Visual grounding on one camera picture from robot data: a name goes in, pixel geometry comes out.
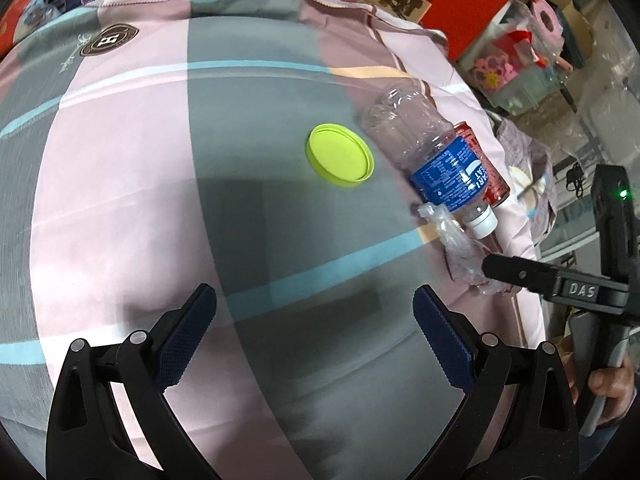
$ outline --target white bottle cap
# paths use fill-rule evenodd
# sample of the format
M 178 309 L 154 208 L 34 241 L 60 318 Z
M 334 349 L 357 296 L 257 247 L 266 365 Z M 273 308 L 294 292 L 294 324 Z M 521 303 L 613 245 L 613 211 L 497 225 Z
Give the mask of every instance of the white bottle cap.
M 491 207 L 488 206 L 478 218 L 465 225 L 469 236 L 481 240 L 495 231 L 495 228 L 498 227 L 498 219 Z

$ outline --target blue gripper pad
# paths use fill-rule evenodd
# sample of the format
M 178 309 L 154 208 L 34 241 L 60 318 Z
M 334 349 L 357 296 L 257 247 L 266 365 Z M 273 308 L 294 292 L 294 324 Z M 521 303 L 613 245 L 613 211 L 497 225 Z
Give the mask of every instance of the blue gripper pad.
M 449 384 L 468 395 L 476 382 L 474 353 L 449 321 L 448 312 L 430 286 L 425 285 L 415 291 L 415 320 L 436 354 Z
M 175 386 L 182 378 L 187 365 L 196 353 L 198 345 L 216 315 L 216 305 L 216 291 L 203 283 L 180 310 L 164 314 L 167 316 L 166 320 L 171 321 L 171 324 L 175 323 L 175 325 L 165 336 L 164 342 L 155 354 L 154 382 L 161 392 L 164 392 L 169 386 Z

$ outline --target red packaging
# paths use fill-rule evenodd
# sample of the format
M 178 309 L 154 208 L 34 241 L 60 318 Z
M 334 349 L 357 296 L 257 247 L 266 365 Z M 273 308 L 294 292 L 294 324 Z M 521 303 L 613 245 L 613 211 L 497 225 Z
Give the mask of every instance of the red packaging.
M 501 204 L 509 196 L 509 193 L 511 191 L 511 189 L 509 188 L 509 184 L 505 182 L 498 170 L 495 169 L 495 166 L 484 154 L 482 148 L 480 147 L 480 143 L 476 138 L 476 134 L 471 129 L 471 127 L 466 123 L 460 123 L 457 124 L 455 128 L 456 135 L 466 140 L 466 143 L 469 145 L 471 150 L 480 159 L 480 162 L 482 162 L 482 165 L 484 166 L 487 175 L 489 176 L 489 182 L 487 183 L 484 199 L 489 203 L 491 207 Z

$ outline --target human hand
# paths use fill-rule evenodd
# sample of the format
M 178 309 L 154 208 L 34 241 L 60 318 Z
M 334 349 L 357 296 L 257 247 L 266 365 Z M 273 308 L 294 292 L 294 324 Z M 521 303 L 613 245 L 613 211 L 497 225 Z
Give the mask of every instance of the human hand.
M 571 350 L 571 353 L 565 354 L 562 358 L 562 364 L 575 404 L 580 392 L 575 384 L 573 341 L 567 341 L 568 339 L 570 337 L 564 338 L 559 346 L 561 350 Z M 591 372 L 588 386 L 594 395 L 607 397 L 602 416 L 598 420 L 599 426 L 625 415 L 636 393 L 634 368 L 629 356 L 625 355 L 620 368 L 604 368 Z

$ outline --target yellow bottle cap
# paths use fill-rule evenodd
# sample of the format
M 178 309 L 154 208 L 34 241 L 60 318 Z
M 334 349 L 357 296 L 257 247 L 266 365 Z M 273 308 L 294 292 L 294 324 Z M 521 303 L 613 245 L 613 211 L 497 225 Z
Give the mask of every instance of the yellow bottle cap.
M 306 142 L 306 158 L 316 173 L 342 187 L 354 187 L 373 174 L 374 160 L 364 140 L 339 124 L 320 124 Z

